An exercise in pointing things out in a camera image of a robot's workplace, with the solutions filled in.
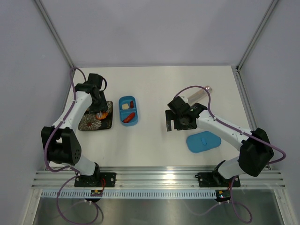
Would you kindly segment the orange fried chicken piece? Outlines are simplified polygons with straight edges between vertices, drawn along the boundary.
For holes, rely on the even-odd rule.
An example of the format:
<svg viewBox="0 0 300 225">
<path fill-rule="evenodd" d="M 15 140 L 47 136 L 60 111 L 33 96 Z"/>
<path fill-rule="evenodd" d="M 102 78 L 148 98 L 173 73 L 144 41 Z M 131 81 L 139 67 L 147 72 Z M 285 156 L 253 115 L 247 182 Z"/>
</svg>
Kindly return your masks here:
<svg viewBox="0 0 300 225">
<path fill-rule="evenodd" d="M 108 116 L 108 112 L 104 112 L 104 118 L 103 118 L 103 120 L 106 118 Z"/>
</svg>

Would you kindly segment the blue lunch box lid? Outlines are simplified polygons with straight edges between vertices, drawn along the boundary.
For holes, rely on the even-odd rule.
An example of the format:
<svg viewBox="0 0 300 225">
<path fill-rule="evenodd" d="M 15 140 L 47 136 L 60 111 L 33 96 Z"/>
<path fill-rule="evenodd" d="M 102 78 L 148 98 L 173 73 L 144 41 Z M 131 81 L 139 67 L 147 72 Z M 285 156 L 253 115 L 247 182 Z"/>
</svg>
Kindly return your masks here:
<svg viewBox="0 0 300 225">
<path fill-rule="evenodd" d="M 221 138 L 209 131 L 200 132 L 190 135 L 186 138 L 188 149 L 192 153 L 201 153 L 221 145 Z"/>
</svg>

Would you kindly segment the long red sausage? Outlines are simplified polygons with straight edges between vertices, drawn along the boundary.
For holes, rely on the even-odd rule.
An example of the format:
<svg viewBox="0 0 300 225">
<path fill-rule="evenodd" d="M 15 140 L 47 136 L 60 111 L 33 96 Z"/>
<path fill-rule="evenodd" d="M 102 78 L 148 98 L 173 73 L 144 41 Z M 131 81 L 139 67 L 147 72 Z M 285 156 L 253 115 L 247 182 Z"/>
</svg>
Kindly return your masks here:
<svg viewBox="0 0 300 225">
<path fill-rule="evenodd" d="M 135 117 L 135 112 L 132 112 L 122 122 L 129 123 L 133 120 L 134 117 Z"/>
</svg>

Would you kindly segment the metal serving tongs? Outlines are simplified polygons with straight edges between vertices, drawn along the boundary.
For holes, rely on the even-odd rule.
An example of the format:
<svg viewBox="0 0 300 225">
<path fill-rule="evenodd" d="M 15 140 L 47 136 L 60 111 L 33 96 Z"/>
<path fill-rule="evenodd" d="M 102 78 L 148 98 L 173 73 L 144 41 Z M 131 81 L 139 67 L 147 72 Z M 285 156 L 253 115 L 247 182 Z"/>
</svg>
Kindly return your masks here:
<svg viewBox="0 0 300 225">
<path fill-rule="evenodd" d="M 102 120 L 102 119 L 104 118 L 104 113 L 103 113 L 103 112 L 99 112 L 99 113 L 97 114 L 97 117 L 98 117 L 100 120 Z"/>
</svg>

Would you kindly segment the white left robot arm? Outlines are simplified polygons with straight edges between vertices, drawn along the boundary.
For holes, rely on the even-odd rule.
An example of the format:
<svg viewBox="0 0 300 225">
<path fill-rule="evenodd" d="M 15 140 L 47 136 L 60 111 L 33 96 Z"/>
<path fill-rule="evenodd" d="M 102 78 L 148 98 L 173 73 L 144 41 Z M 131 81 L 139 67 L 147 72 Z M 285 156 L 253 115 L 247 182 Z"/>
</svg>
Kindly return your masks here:
<svg viewBox="0 0 300 225">
<path fill-rule="evenodd" d="M 76 173 L 77 187 L 96 187 L 103 178 L 99 165 L 82 154 L 75 131 L 86 109 L 93 113 L 107 110 L 101 82 L 84 82 L 73 86 L 74 100 L 68 110 L 50 127 L 41 131 L 44 163 L 47 170 L 58 173 L 71 169 Z"/>
</svg>

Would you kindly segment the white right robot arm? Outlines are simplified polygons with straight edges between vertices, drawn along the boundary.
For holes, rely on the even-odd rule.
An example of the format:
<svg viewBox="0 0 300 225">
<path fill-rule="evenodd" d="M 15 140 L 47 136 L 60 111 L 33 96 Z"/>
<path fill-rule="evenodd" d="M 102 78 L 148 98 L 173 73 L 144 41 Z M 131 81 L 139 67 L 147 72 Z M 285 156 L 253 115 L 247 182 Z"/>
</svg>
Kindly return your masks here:
<svg viewBox="0 0 300 225">
<path fill-rule="evenodd" d="M 176 130 L 200 128 L 225 140 L 239 151 L 239 156 L 221 161 L 212 172 L 198 173 L 200 187 L 226 187 L 234 181 L 235 176 L 248 174 L 257 177 L 274 156 L 268 146 L 269 139 L 263 129 L 241 130 L 234 125 L 217 121 L 207 107 L 195 103 L 169 103 L 166 110 L 166 127 L 171 131 L 171 121 Z"/>
</svg>

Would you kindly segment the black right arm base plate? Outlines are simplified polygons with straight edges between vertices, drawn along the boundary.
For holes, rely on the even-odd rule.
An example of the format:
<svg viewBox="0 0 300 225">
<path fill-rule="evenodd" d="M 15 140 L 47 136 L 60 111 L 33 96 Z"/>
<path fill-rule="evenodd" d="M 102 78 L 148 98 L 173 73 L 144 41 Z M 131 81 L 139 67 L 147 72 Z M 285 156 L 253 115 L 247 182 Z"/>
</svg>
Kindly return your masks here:
<svg viewBox="0 0 300 225">
<path fill-rule="evenodd" d="M 200 188 L 229 188 L 233 179 L 225 179 L 218 173 L 199 172 L 195 175 Z"/>
</svg>

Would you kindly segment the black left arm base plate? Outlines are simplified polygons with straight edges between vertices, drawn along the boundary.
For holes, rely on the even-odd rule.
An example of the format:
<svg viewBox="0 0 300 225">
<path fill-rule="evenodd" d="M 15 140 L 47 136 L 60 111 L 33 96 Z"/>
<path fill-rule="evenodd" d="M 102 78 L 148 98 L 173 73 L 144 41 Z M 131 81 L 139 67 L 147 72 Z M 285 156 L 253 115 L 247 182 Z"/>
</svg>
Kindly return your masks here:
<svg viewBox="0 0 300 225">
<path fill-rule="evenodd" d="M 116 173 L 114 172 L 101 172 L 99 175 L 85 176 L 81 175 L 75 179 L 74 186 L 76 188 L 102 188 L 115 187 Z"/>
</svg>

